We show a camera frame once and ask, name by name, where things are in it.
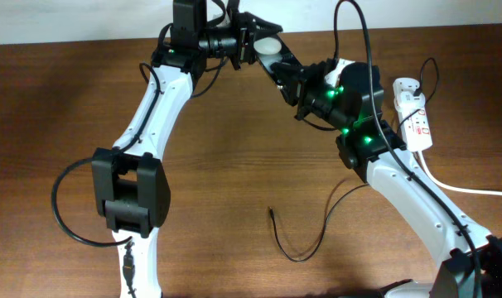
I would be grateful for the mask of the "black smartphone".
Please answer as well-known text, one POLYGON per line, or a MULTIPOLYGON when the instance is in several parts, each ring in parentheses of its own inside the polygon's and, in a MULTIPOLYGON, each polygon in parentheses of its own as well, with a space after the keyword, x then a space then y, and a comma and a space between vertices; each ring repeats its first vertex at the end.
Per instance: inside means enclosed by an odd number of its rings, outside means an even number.
MULTIPOLYGON (((271 64, 275 62, 283 62, 288 64, 301 65, 301 62, 290 51, 290 49, 282 41, 279 35, 274 35, 271 37, 263 38, 262 40, 255 41, 253 47, 256 51, 257 62, 268 74, 272 82, 273 76, 270 69, 271 64)), ((277 85, 279 89, 282 89, 284 86, 286 85, 277 85)))

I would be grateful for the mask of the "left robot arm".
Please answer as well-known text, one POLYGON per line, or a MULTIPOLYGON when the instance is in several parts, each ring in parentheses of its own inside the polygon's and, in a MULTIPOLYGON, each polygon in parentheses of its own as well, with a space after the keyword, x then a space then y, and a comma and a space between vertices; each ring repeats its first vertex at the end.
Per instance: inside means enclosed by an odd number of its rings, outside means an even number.
POLYGON ((196 97, 209 58, 229 59, 234 68, 258 55, 276 55, 282 27, 249 12, 239 2, 220 4, 209 20, 203 1, 175 1, 149 63, 139 69, 147 89, 127 129, 110 149, 91 159, 95 203, 118 249, 120 295, 160 297, 157 238, 171 203, 162 159, 179 113, 196 97))

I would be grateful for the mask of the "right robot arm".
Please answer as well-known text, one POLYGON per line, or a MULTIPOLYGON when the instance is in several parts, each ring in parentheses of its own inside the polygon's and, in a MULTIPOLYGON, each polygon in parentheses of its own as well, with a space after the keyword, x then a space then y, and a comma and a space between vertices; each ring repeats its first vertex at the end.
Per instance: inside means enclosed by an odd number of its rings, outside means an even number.
POLYGON ((420 169, 405 142, 383 120, 379 69, 355 62, 337 85, 328 60, 304 66, 281 58, 264 63, 297 118, 313 113, 336 131, 340 158, 401 214, 437 266, 431 284, 397 281, 365 297, 502 297, 502 238, 460 210, 420 169))

